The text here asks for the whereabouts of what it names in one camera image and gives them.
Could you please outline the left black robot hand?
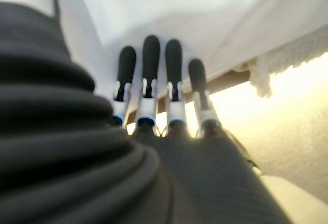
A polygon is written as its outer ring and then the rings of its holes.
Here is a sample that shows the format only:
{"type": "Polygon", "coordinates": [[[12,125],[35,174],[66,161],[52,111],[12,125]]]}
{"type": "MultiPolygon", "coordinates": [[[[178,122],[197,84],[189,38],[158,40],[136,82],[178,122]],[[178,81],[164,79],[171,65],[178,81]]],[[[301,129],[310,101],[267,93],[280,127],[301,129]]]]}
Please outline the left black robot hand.
{"type": "Polygon", "coordinates": [[[160,42],[148,35],[129,135],[134,48],[105,99],[71,59],[58,0],[1,0],[1,223],[290,223],[218,120],[199,59],[189,73],[201,137],[188,134],[178,40],[165,57],[168,133],[155,134],[160,42]]]}

